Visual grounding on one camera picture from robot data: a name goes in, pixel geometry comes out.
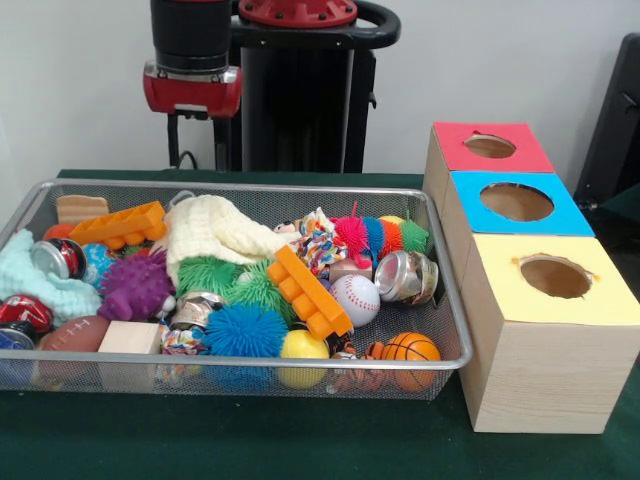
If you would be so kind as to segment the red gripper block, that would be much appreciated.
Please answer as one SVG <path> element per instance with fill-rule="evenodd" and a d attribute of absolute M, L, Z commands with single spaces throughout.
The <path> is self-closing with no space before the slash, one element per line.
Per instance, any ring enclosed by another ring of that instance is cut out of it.
<path fill-rule="evenodd" d="M 214 155 L 217 171 L 229 170 L 231 120 L 240 107 L 243 72 L 229 66 L 222 73 L 183 75 L 170 73 L 147 61 L 143 70 L 143 90 L 151 111 L 167 115 L 169 165 L 180 165 L 179 116 L 200 115 L 213 119 Z"/>

